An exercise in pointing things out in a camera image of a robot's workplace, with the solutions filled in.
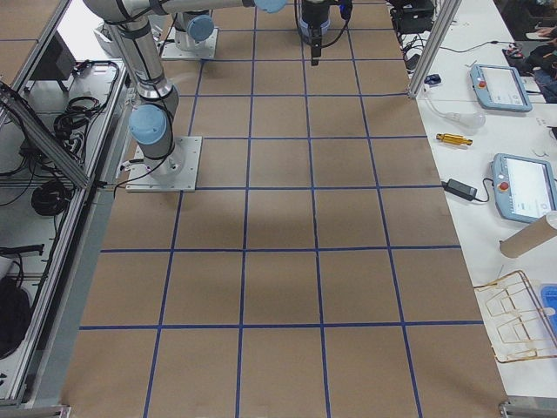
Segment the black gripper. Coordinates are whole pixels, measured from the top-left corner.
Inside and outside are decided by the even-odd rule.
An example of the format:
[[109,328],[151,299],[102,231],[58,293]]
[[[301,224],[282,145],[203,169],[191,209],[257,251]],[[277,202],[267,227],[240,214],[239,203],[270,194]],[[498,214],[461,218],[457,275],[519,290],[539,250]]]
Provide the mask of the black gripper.
[[[330,25],[330,6],[326,1],[300,1],[297,6],[297,24],[303,41],[311,45],[315,35],[322,36]],[[317,66],[321,57],[322,45],[311,45],[311,66]]]

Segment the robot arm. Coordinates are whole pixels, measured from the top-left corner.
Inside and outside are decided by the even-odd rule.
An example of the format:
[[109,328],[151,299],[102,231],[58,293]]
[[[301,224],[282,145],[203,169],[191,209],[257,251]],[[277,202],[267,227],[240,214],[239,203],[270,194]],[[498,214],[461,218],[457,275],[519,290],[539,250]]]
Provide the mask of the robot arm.
[[269,14],[281,11],[285,1],[87,1],[85,5],[114,30],[127,69],[135,77],[141,105],[131,114],[129,130],[144,154],[149,173],[181,170],[176,157],[173,119],[179,99],[175,85],[164,74],[153,40],[151,15],[173,15],[176,31],[203,42],[213,30],[210,10],[255,7]]
[[208,10],[176,13],[172,26],[175,30],[174,43],[182,51],[203,46],[215,29]]

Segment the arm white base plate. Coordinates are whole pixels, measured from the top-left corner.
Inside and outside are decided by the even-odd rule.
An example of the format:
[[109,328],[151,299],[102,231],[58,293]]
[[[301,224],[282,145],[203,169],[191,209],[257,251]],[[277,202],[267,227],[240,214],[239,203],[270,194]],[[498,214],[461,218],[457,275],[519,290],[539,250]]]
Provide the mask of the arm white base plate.
[[162,50],[163,60],[212,60],[215,58],[218,39],[218,28],[204,41],[196,42],[185,34],[183,42],[175,42],[176,31],[171,29]]
[[202,148],[202,138],[176,136],[173,153],[152,174],[158,162],[146,159],[133,165],[131,181],[126,183],[127,192],[194,192],[198,178],[198,166]]

